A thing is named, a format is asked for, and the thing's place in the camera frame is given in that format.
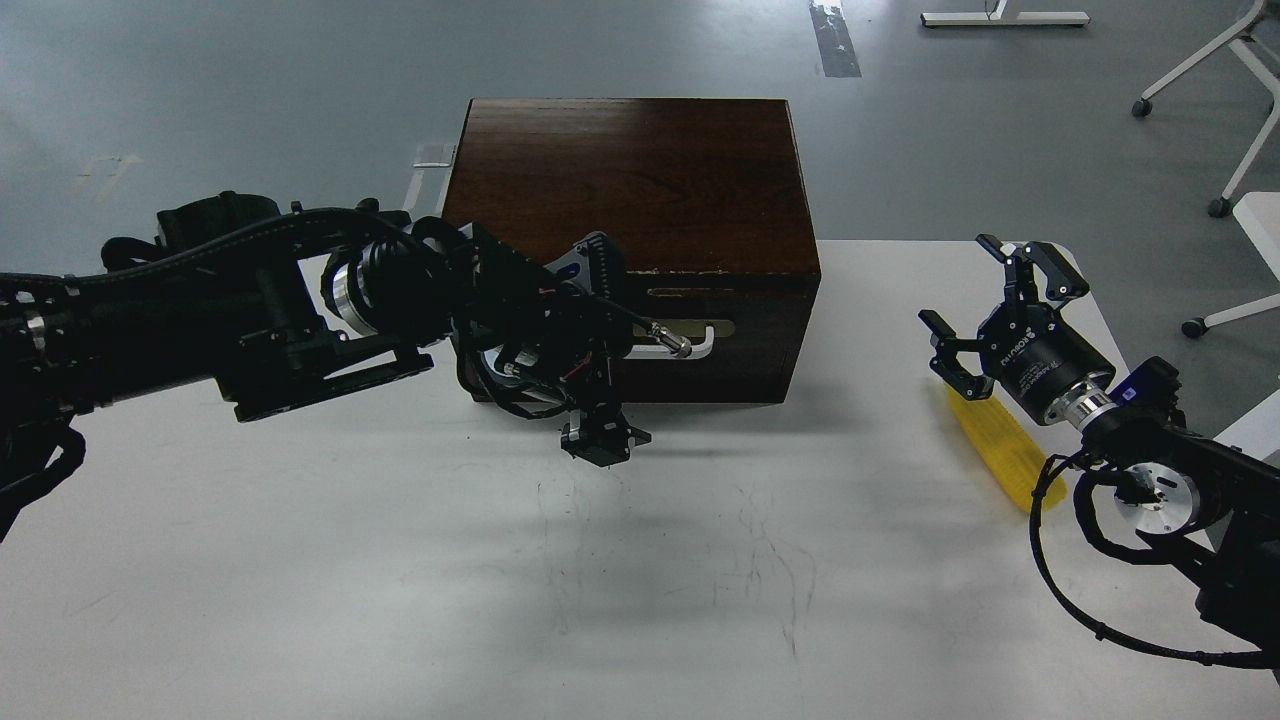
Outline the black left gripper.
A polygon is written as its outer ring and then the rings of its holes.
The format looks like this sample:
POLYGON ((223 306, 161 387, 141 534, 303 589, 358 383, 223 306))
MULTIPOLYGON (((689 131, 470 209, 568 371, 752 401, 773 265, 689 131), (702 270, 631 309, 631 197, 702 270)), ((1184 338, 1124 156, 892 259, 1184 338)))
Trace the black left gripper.
POLYGON ((477 223, 445 229, 440 251, 468 291, 452 338, 463 389, 525 419, 570 410, 561 448, 599 468, 649 445, 611 379, 631 348, 620 246, 595 231, 544 266, 477 223))

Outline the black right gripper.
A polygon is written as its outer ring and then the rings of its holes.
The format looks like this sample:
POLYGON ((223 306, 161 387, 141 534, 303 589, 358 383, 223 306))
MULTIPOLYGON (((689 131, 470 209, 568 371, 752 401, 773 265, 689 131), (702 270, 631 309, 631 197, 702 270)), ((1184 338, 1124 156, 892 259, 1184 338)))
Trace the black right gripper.
POLYGON ((979 327, 978 340, 959 338, 937 311, 920 310, 934 348, 931 369, 966 401, 988 398, 998 384, 1036 424, 1083 428, 1115 405, 1106 393, 1115 366, 1059 313, 1085 297, 1089 283, 1052 243, 1027 242, 1006 252, 993 234, 975 241, 1004 264, 1004 301, 979 327), (978 352, 983 374, 972 374, 961 352, 978 352))

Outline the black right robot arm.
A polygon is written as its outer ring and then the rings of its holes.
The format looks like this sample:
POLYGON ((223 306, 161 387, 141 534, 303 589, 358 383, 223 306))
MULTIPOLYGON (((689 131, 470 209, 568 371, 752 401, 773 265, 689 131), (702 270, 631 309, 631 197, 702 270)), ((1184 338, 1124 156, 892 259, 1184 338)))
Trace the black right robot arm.
POLYGON ((1206 666, 1277 670, 1277 469, 1187 428, 1175 366, 1149 357, 1123 380, 1062 318, 1089 286, 1053 245, 977 242, 1004 268, 1004 297, 975 338, 934 310, 931 369, 966 401, 1002 387, 1038 425, 1065 421, 1082 437, 1055 455, 1030 489, 1036 566, 1059 603, 1098 641, 1206 666), (1185 651, 1114 629, 1078 607, 1052 578, 1041 541, 1044 498, 1066 468, 1076 523, 1101 553, 1133 566, 1171 566, 1197 588, 1199 618, 1252 644, 1249 652, 1185 651))

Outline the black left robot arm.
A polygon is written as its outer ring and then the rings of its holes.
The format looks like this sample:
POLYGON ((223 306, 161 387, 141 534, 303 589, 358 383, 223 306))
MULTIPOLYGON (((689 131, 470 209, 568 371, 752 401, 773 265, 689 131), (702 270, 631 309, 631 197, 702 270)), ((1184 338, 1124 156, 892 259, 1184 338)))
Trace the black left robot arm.
POLYGON ((634 329, 625 256, 594 232, 553 265, 477 224, 375 199, 282 211, 223 192, 109 240, 97 275, 3 275, 3 529, 84 461, 76 416, 211 379, 239 421, 417 375, 453 342, 460 383, 524 419, 571 415, 561 447, 602 468, 650 436, 612 363, 634 329))

